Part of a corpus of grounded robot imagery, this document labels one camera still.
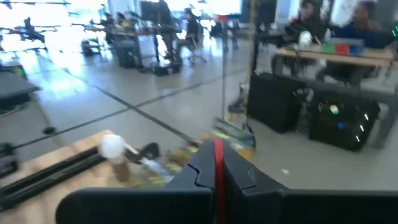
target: concrete floor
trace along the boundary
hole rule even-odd
[[[151,52],[150,46],[144,48]],[[222,115],[220,42],[206,41],[203,55],[207,64],[191,67],[186,61],[181,73],[166,77],[121,68],[110,52],[84,58],[50,49],[48,54],[20,53],[19,58],[29,79],[42,88],[40,104],[62,144],[110,129],[133,147],[158,142],[168,150],[182,140],[154,120],[197,139],[211,128],[215,116]],[[239,50],[228,54],[227,103],[237,97],[248,60],[249,46],[243,41]],[[269,55],[262,54],[259,63],[269,70]],[[41,133],[46,126],[30,104],[0,119],[0,142],[22,146],[18,153],[26,161],[60,147]],[[397,131],[384,149],[366,147],[352,153],[300,134],[280,135],[256,121],[251,126],[257,139],[255,165],[290,188],[398,190]]]

